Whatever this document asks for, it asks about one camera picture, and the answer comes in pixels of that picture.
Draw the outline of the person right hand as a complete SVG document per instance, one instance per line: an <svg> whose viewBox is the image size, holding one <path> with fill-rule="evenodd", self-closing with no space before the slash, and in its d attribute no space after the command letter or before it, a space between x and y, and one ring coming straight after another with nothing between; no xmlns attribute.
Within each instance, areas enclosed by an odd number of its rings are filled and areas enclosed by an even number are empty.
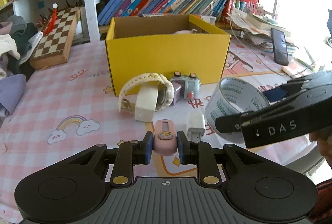
<svg viewBox="0 0 332 224"><path fill-rule="evenodd" d="M325 157L329 166L331 166L331 133L327 129L318 130L309 134L311 142L317 142L319 152Z"/></svg>

